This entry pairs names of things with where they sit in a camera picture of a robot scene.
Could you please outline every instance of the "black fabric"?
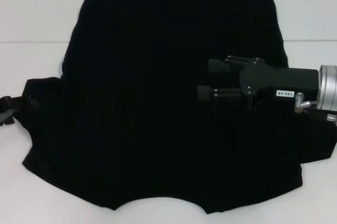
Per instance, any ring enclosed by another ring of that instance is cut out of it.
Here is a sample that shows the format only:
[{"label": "black fabric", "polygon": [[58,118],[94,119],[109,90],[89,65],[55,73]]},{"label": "black fabric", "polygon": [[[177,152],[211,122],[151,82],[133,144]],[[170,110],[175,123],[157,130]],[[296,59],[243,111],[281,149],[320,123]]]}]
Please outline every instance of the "black fabric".
[{"label": "black fabric", "polygon": [[27,82],[41,108],[15,115],[33,141],[23,164],[111,209],[173,197],[211,213],[300,187],[333,123],[268,103],[211,116],[197,85],[238,87],[207,72],[228,55],[288,67],[273,0],[85,0],[61,79]]}]

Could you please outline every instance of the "white background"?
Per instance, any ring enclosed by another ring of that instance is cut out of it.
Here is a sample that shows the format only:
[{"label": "white background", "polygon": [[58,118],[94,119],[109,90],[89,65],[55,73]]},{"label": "white background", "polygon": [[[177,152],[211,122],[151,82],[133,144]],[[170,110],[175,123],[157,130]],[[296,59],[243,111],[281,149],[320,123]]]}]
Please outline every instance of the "white background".
[{"label": "white background", "polygon": [[[0,97],[19,96],[27,79],[61,76],[83,0],[0,0]],[[337,65],[337,0],[275,0],[291,67]],[[21,162],[31,139],[19,123],[0,128],[0,223],[337,223],[337,154],[303,165],[303,187],[264,203],[206,213],[170,198],[116,211],[64,192]]]}]

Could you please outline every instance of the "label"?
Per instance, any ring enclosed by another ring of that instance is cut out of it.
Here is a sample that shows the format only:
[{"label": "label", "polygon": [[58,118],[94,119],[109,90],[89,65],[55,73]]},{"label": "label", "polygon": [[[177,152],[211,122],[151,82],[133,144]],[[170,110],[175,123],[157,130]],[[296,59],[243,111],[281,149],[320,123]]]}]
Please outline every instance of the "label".
[{"label": "label", "polygon": [[276,96],[285,96],[287,98],[293,98],[295,97],[295,92],[294,91],[276,91]]}]

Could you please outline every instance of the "tabletop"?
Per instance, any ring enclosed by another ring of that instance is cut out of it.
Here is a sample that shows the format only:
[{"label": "tabletop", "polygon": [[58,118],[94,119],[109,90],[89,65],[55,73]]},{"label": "tabletop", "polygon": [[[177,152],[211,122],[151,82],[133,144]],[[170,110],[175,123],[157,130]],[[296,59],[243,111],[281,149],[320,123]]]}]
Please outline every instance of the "tabletop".
[{"label": "tabletop", "polygon": [[[336,0],[274,0],[290,67],[337,65]],[[20,96],[27,79],[60,77],[83,0],[0,0],[0,97]],[[337,154],[302,165],[303,186],[252,206],[207,215],[172,198],[116,211],[62,191],[21,164],[32,146],[15,123],[0,128],[0,223],[337,223]]]}]

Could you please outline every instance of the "silver metal ring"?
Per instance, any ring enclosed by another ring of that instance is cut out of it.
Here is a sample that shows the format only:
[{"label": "silver metal ring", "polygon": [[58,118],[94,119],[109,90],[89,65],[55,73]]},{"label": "silver metal ring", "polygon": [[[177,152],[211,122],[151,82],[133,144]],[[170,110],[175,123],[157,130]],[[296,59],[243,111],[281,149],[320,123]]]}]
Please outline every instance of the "silver metal ring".
[{"label": "silver metal ring", "polygon": [[326,85],[325,81],[326,81],[326,69],[325,69],[325,65],[321,65],[320,72],[319,72],[320,91],[318,94],[317,109],[322,109],[324,93],[325,93],[325,85]]},{"label": "silver metal ring", "polygon": [[319,74],[320,91],[318,109],[337,110],[337,67],[322,65]]}]

